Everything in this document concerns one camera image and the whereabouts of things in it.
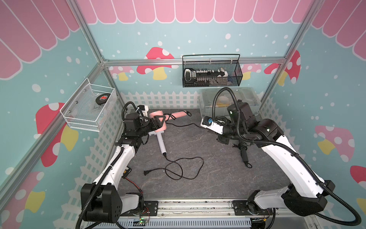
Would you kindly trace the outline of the black magenta hair dryer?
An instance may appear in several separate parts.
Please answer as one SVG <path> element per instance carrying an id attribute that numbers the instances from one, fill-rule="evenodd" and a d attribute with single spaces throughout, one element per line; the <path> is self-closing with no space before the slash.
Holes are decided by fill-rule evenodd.
<path id="1" fill-rule="evenodd" d="M 253 166 L 249 163 L 248 155 L 247 155 L 247 145 L 245 143 L 239 142 L 237 145 L 232 144 L 233 148 L 238 148 L 240 150 L 240 156 L 242 158 L 243 163 L 245 166 L 249 169 L 251 169 Z"/>

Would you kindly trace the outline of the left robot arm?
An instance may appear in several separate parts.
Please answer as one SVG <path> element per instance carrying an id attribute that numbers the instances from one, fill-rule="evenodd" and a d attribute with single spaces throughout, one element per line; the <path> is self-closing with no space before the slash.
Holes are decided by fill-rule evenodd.
<path id="1" fill-rule="evenodd" d="M 142 214 L 145 210 L 143 192 L 128 193 L 119 196 L 118 186 L 129 162 L 143 145 L 142 138 L 163 127 L 165 115 L 148 117 L 147 106 L 136 106 L 127 102 L 122 109 L 124 131 L 114 144 L 116 149 L 103 172 L 92 183 L 86 183 L 81 189 L 81 213 L 75 228 L 81 228 L 82 222 L 91 221 L 92 227 L 100 223 L 117 224 L 120 216 L 130 211 Z"/>

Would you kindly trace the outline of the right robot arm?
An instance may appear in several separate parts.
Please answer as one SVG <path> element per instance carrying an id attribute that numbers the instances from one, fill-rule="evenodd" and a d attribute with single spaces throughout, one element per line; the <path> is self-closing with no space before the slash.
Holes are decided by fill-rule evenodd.
<path id="1" fill-rule="evenodd" d="M 228 113 L 231 121 L 215 114 L 218 97 L 228 92 L 233 104 Z M 256 215 L 259 210 L 286 208 L 302 217 L 318 216 L 326 221 L 344 226 L 358 226 L 362 222 L 360 214 L 333 191 L 331 180 L 318 176 L 302 157 L 292 148 L 279 125 L 271 119 L 257 121 L 248 103 L 239 102 L 229 87 L 221 88 L 213 99 L 212 116 L 204 117 L 201 126 L 218 134 L 218 141 L 227 144 L 230 139 L 238 140 L 242 160 L 247 161 L 247 146 L 256 145 L 269 155 L 290 180 L 281 189 L 256 190 L 247 199 L 248 211 Z M 343 221 L 323 215 L 330 196 L 343 205 L 354 216 L 354 220 Z"/>

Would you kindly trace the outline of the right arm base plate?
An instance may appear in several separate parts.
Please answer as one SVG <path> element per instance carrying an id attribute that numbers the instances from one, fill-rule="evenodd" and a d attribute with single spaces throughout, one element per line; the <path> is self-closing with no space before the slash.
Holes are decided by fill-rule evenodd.
<path id="1" fill-rule="evenodd" d="M 271 216 L 272 209 L 261 209 L 254 202 L 247 200 L 233 200 L 232 208 L 236 216 Z"/>

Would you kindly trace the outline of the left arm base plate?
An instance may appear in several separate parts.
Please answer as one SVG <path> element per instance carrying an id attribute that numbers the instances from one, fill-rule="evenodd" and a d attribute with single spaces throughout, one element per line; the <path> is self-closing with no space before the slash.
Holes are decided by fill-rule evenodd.
<path id="1" fill-rule="evenodd" d="M 145 201 L 143 205 L 139 206 L 135 210 L 130 210 L 123 213 L 121 217 L 134 216 L 134 217 L 153 217 L 157 216 L 158 211 L 158 201 Z"/>

